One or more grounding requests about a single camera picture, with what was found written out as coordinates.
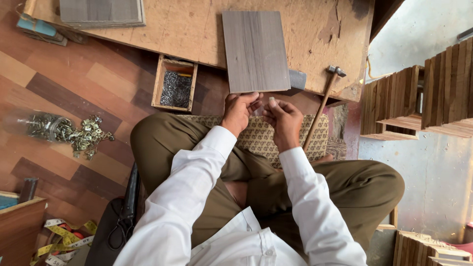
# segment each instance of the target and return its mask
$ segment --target sleeve cuff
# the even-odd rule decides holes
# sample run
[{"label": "sleeve cuff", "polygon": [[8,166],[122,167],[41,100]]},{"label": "sleeve cuff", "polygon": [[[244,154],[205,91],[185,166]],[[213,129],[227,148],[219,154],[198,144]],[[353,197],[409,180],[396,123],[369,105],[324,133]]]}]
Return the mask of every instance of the sleeve cuff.
[{"label": "sleeve cuff", "polygon": [[282,169],[286,176],[299,176],[314,172],[302,147],[292,148],[279,154]]},{"label": "sleeve cuff", "polygon": [[216,125],[210,129],[200,144],[220,152],[227,159],[236,142],[237,138],[228,129]]}]

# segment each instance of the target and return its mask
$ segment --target hammer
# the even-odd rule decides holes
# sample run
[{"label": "hammer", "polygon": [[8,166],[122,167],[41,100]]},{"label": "hammer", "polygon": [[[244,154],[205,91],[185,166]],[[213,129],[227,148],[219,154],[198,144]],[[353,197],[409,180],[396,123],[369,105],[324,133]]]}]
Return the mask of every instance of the hammer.
[{"label": "hammer", "polygon": [[333,74],[327,84],[327,89],[325,90],[324,99],[322,100],[322,103],[320,103],[317,114],[315,115],[314,121],[312,122],[312,125],[310,126],[310,130],[309,130],[309,133],[307,134],[306,140],[304,141],[304,145],[302,146],[302,149],[304,150],[304,152],[306,152],[307,148],[309,147],[310,139],[312,138],[312,135],[314,134],[314,131],[315,131],[315,125],[317,125],[317,122],[319,121],[319,118],[322,115],[322,111],[324,110],[325,104],[327,103],[328,96],[330,95],[330,92],[332,91],[333,82],[338,76],[343,78],[347,75],[347,73],[343,72],[343,70],[341,70],[339,67],[329,66],[327,68],[327,71]]}]

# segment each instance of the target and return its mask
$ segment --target blue object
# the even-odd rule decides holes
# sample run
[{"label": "blue object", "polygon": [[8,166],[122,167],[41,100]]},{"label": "blue object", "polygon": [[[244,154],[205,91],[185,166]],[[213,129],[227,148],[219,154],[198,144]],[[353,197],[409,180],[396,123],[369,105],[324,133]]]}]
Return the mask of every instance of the blue object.
[{"label": "blue object", "polygon": [[17,27],[36,31],[36,32],[49,35],[49,36],[56,35],[56,29],[53,26],[47,24],[46,22],[40,19],[37,19],[36,24],[33,25],[33,21],[34,19],[32,19],[30,16],[23,13],[20,17],[20,20],[17,23]]},{"label": "blue object", "polygon": [[18,204],[18,199],[0,196],[0,210],[6,209],[11,206],[15,206]]}]

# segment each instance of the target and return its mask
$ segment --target hand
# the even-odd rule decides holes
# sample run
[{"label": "hand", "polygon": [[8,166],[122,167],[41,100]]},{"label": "hand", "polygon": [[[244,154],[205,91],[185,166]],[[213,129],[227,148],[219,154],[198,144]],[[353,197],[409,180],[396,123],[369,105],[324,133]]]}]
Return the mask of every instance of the hand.
[{"label": "hand", "polygon": [[225,114],[220,126],[225,127],[238,138],[248,126],[253,112],[263,105],[263,93],[253,92],[241,95],[230,94],[225,99]]},{"label": "hand", "polygon": [[274,128],[272,140],[279,152],[299,147],[299,131],[304,116],[291,103],[271,100],[264,106],[263,121]]}]

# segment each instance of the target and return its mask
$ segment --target person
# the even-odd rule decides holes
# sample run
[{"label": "person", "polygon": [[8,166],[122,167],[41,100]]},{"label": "person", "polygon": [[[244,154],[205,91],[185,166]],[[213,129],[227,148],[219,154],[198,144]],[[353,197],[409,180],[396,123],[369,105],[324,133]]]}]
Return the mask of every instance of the person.
[{"label": "person", "polygon": [[219,126],[158,113],[131,133],[150,193],[115,266],[365,265],[380,222],[404,192],[391,167],[372,160],[310,164],[299,144],[303,115],[271,100],[283,172],[234,147],[262,93],[229,95]]}]

